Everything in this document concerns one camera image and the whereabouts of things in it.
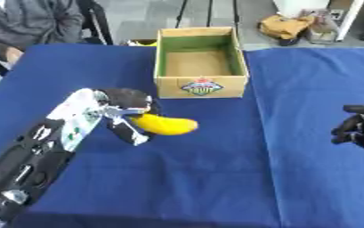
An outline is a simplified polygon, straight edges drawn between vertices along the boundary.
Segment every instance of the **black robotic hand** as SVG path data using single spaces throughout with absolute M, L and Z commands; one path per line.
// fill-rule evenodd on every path
M 153 133 L 145 132 L 138 127 L 134 127 L 131 121 L 127 121 L 127 117 L 136 117 L 142 113 L 159 114 L 158 104 L 151 96 L 144 92 L 133 89 L 101 89 L 107 95 L 106 102 L 115 112 L 125 113 L 124 118 L 107 119 L 107 128 L 116 134 L 121 140 L 138 145 L 152 139 Z
M 355 113 L 332 130 L 332 143 L 355 143 L 364 148 L 364 105 L 344 105 L 344 110 Z

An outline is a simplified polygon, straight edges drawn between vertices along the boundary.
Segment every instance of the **bag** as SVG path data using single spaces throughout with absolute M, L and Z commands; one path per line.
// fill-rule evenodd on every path
M 283 40 L 295 40 L 298 35 L 315 21 L 314 16 L 298 19 L 288 19 L 280 15 L 273 15 L 262 20 L 259 29 L 265 35 Z

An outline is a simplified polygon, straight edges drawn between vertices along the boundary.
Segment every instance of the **sticker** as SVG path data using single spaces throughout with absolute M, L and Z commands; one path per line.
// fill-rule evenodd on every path
M 188 85 L 182 87 L 182 90 L 198 96 L 204 96 L 221 89 L 223 89 L 223 86 L 205 78 L 200 78 L 197 81 L 191 82 Z

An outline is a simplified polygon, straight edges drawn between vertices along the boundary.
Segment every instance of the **robotic arm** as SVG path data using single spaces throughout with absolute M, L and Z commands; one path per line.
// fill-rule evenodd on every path
M 147 142 L 154 134 L 127 120 L 144 113 L 159 111 L 151 97 L 140 91 L 86 88 L 73 93 L 1 155 L 0 227 L 43 196 L 103 118 L 124 141 L 133 145 Z
M 364 148 L 364 105 L 345 105 L 344 110 L 354 115 L 332 130 L 331 134 L 334 136 L 332 142 L 335 144 L 352 142 Z

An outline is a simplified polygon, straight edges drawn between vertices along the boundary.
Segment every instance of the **floor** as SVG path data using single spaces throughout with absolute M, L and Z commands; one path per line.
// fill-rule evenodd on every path
M 106 10 L 112 36 L 116 42 L 130 38 L 155 38 L 158 29 L 173 28 L 182 0 L 96 0 Z M 190 0 L 181 27 L 203 27 L 206 25 L 208 0 Z M 256 30 L 256 23 L 276 12 L 272 0 L 239 1 L 240 42 L 245 50 L 277 47 L 276 42 Z M 213 26 L 233 25 L 232 0 L 214 0 Z M 363 21 L 359 17 L 347 38 L 334 45 L 312 45 L 302 40 L 298 47 L 364 47 L 356 38 Z

